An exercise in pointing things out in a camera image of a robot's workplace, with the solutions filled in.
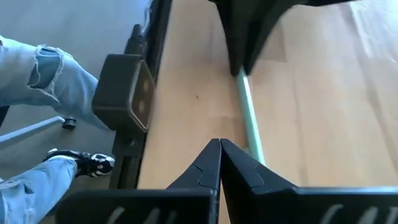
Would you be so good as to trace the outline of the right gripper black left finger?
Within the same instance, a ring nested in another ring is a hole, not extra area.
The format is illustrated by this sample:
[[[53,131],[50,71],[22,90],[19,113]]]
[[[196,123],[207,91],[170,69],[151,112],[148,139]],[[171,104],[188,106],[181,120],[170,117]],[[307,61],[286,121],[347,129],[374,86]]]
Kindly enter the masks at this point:
[[[56,224],[217,224],[221,143],[212,139],[166,189],[89,190],[67,197]]]

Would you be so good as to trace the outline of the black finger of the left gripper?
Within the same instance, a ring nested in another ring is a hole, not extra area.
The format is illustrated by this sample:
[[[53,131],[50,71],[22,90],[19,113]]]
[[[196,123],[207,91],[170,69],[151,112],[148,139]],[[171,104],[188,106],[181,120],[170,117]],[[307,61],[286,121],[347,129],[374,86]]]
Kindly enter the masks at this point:
[[[249,56],[249,23],[257,0],[212,0],[224,30],[231,75],[245,68]]]
[[[256,0],[253,12],[246,31],[245,56],[243,67],[250,75],[261,54],[261,50],[278,20],[291,7],[296,5],[321,7],[339,4],[352,0]]]

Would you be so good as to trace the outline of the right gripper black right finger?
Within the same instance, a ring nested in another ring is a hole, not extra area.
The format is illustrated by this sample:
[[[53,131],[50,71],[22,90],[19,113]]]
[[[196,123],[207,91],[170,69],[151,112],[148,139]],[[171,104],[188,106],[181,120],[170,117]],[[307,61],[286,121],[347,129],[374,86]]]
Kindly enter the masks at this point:
[[[299,187],[221,140],[231,224],[398,224],[398,187]]]

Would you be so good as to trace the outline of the mint green pencil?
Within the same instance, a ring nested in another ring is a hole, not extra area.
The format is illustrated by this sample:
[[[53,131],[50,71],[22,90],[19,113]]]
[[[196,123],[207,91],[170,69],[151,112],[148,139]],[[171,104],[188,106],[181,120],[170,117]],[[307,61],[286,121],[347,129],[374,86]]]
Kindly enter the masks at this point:
[[[246,137],[248,140],[248,149],[250,155],[259,161],[262,165],[266,165],[264,153],[262,150],[262,142],[257,125],[254,104],[252,101],[248,76],[243,68],[240,69],[236,76],[236,83],[241,100],[241,108],[243,111],[244,126],[246,129]]]

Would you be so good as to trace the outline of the person's shoe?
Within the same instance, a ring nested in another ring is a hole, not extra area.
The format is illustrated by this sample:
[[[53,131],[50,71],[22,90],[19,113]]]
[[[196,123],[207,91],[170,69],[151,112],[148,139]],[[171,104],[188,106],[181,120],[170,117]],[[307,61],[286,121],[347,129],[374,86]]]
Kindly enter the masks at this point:
[[[115,165],[115,158],[102,153],[87,153],[73,150],[49,150],[43,161],[51,159],[69,159],[77,164],[75,177],[101,177],[110,174]]]

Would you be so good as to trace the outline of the person's leg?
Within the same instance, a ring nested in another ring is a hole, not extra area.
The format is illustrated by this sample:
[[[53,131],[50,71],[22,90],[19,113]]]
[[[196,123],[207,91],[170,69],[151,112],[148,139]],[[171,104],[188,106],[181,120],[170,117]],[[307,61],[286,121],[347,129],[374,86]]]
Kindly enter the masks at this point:
[[[50,106],[108,130],[91,109],[97,85],[98,79],[60,48],[0,35],[0,106]]]
[[[0,224],[38,224],[69,189],[77,164],[56,158],[0,182]]]

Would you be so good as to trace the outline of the grey chair leg with caster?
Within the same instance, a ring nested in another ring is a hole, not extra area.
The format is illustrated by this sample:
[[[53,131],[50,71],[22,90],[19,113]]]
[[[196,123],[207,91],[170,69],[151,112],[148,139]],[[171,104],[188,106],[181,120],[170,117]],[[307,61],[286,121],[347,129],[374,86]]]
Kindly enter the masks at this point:
[[[11,145],[15,145],[57,124],[61,124],[63,129],[73,130],[74,128],[76,128],[76,119],[72,117],[63,118],[61,116],[54,116],[52,118],[43,120],[30,126],[18,129],[11,133],[1,135],[0,150],[3,150]]]

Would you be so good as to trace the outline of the black frame bracket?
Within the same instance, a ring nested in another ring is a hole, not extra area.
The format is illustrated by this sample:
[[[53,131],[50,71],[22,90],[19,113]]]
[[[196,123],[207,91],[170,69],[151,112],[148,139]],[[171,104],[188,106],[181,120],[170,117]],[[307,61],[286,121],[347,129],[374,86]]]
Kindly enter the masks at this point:
[[[113,131],[146,133],[155,82],[140,55],[109,54],[92,101],[94,114]]]

